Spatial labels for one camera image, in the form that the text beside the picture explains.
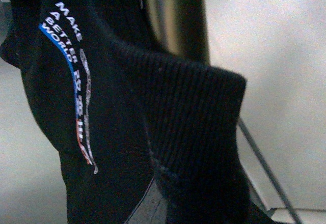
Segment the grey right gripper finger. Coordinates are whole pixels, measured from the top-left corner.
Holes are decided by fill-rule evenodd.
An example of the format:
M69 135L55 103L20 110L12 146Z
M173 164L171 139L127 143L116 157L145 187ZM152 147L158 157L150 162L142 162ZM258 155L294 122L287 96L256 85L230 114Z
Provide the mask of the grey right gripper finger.
M167 202L158 191L156 182L151 180L141 201L126 220L127 224L166 223Z

